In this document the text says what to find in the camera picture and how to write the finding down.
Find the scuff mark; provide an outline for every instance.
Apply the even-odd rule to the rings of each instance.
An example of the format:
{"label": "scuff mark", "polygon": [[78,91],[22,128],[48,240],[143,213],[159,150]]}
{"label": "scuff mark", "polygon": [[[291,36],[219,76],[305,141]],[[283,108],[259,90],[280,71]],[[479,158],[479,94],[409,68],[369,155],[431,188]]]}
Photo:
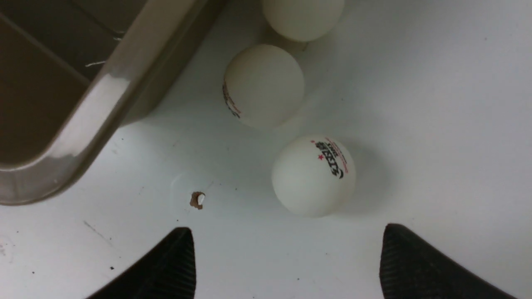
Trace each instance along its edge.
{"label": "scuff mark", "polygon": [[87,221],[83,221],[83,223],[90,228],[95,234],[99,235],[102,240],[104,240],[109,246],[113,247],[113,244],[109,242],[102,234],[100,234],[94,227],[92,227]]}
{"label": "scuff mark", "polygon": [[88,68],[88,67],[92,67],[93,65],[98,65],[98,64],[104,64],[106,61],[98,61],[98,62],[93,62],[93,63],[89,63],[89,64],[85,64],[85,67]]}

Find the white ping pong ball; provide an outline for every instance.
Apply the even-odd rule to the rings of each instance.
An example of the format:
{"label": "white ping pong ball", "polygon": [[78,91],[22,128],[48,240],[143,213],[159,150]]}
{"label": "white ping pong ball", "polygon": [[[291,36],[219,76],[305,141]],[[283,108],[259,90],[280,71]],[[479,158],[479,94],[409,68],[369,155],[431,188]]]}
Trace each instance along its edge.
{"label": "white ping pong ball", "polygon": [[229,63],[223,96],[242,123],[270,129],[300,108],[305,93],[303,72],[285,50],[258,45],[243,50]]}
{"label": "white ping pong ball", "polygon": [[262,0],[271,27],[294,41],[311,41],[327,34],[343,9],[344,0]]}
{"label": "white ping pong ball", "polygon": [[285,147],[272,169],[277,198],[292,213],[322,217],[353,195],[356,172],[344,145],[326,136],[298,138]]}

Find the white surface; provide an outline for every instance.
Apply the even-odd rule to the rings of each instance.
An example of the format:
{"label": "white surface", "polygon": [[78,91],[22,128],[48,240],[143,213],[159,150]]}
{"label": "white surface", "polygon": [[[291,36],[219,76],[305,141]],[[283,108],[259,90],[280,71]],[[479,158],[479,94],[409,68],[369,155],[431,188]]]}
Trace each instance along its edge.
{"label": "white surface", "polygon": [[271,171],[275,195],[292,213],[329,215],[352,197],[356,171],[353,158],[339,141],[307,135],[290,142]]}
{"label": "white surface", "polygon": [[[349,1],[296,57],[305,106],[266,134],[221,94],[265,26],[258,3],[231,2],[161,106],[73,188],[0,207],[0,298],[87,296],[175,226],[193,230],[198,299],[380,298],[389,222],[532,297],[531,15],[527,0]],[[338,137],[358,171],[354,198],[321,219],[290,214],[269,184],[277,152],[309,133]]]}
{"label": "white surface", "polygon": [[275,128],[303,104],[303,72],[279,47],[257,45],[238,53],[227,66],[224,81],[227,107],[254,128]]}
{"label": "white surface", "polygon": [[311,41],[333,29],[342,16],[344,4],[344,0],[262,0],[262,11],[282,36]]}

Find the ping pong ball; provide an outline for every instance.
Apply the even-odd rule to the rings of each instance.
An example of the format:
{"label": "ping pong ball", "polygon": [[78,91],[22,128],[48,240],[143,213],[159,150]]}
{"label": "ping pong ball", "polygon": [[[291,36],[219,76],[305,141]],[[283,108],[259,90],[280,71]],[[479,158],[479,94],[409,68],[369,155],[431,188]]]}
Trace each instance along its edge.
{"label": "ping pong ball", "polygon": [[311,41],[338,23],[344,0],[262,0],[262,11],[278,34],[294,41]]}
{"label": "ping pong ball", "polygon": [[355,165],[344,145],[326,136],[296,139],[272,169],[277,198],[292,213],[322,217],[353,195]]}
{"label": "ping pong ball", "polygon": [[285,50],[258,45],[243,50],[229,63],[223,96],[242,123],[274,128],[303,103],[305,81],[297,61]]}

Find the white table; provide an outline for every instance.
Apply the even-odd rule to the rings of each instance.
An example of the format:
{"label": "white table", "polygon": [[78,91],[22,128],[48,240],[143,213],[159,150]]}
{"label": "white table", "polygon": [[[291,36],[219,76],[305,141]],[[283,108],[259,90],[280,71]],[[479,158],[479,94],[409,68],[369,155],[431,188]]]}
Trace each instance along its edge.
{"label": "white table", "polygon": [[[258,1],[232,1],[163,103],[75,186],[0,207],[0,298],[87,296],[176,226],[193,230],[198,299],[380,298],[389,222],[532,297],[531,15],[528,0],[347,0],[337,28],[295,53],[305,106],[260,133],[222,98],[225,66],[267,27]],[[288,213],[269,179],[311,132],[347,144],[359,177],[321,219]]]}

